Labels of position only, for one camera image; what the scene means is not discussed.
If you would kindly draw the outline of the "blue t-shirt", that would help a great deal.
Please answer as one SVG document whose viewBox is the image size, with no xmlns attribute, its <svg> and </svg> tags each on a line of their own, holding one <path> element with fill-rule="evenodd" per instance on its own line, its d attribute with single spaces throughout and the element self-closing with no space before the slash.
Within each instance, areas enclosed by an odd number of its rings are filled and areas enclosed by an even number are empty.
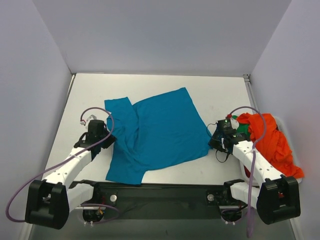
<svg viewBox="0 0 320 240">
<path fill-rule="evenodd" d="M 107 181 L 139 185 L 147 171 L 205 157 L 207 127 L 186 88 L 132 104 L 128 97 L 104 102 L 116 141 Z"/>
</svg>

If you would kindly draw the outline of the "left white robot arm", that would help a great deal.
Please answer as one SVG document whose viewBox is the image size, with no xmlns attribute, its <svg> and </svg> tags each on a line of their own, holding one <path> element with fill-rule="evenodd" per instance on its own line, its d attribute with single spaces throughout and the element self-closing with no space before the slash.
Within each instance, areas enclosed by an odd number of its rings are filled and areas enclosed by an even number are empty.
<svg viewBox="0 0 320 240">
<path fill-rule="evenodd" d="M 95 206 L 102 201 L 96 181 L 75 178 L 102 149 L 110 147 L 116 138 L 104 121 L 91 120 L 85 132 L 67 157 L 67 162 L 43 180 L 33 180 L 28 188 L 25 221 L 52 229 L 61 229 L 70 212 L 81 204 Z"/>
</svg>

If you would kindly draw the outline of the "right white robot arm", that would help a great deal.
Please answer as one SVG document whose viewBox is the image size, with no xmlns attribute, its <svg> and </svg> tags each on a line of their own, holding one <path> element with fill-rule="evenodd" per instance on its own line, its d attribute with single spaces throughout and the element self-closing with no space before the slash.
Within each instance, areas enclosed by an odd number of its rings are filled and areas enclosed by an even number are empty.
<svg viewBox="0 0 320 240">
<path fill-rule="evenodd" d="M 273 167 L 244 133 L 237 132 L 229 118 L 219 120 L 209 146 L 231 154 L 247 169 L 252 180 L 237 179 L 224 183 L 222 200 L 227 204 L 242 201 L 257 210 L 267 225 L 299 217 L 299 182 Z"/>
</svg>

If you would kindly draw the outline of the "green t-shirt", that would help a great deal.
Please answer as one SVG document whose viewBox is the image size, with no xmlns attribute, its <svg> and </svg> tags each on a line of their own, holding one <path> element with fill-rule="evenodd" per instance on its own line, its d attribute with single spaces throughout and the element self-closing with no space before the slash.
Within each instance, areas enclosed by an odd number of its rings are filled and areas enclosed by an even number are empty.
<svg viewBox="0 0 320 240">
<path fill-rule="evenodd" d="M 241 115 L 232 115 L 232 118 L 239 123 L 239 126 L 236 129 L 237 133 L 244 133 L 246 136 L 250 137 L 251 133 L 249 132 L 249 118 L 251 117 L 250 113 L 242 113 Z"/>
</svg>

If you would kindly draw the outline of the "red t-shirt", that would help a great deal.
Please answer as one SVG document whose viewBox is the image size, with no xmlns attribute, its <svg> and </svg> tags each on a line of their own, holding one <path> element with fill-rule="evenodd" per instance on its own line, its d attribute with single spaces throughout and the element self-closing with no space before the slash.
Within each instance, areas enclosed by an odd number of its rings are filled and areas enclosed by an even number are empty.
<svg viewBox="0 0 320 240">
<path fill-rule="evenodd" d="M 251 176 L 250 171 L 245 166 L 243 168 L 244 168 L 244 172 L 245 172 L 246 177 L 250 178 L 250 176 Z"/>
</svg>

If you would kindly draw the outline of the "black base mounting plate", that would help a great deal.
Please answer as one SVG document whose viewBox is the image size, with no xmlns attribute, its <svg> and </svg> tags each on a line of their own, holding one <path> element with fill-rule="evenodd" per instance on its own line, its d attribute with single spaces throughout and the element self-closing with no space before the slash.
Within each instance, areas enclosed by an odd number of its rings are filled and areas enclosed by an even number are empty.
<svg viewBox="0 0 320 240">
<path fill-rule="evenodd" d="M 232 198 L 224 185 L 143 183 L 128 185 L 84 180 L 93 196 L 81 208 L 82 220 L 211 220 L 236 222 L 247 204 Z"/>
</svg>

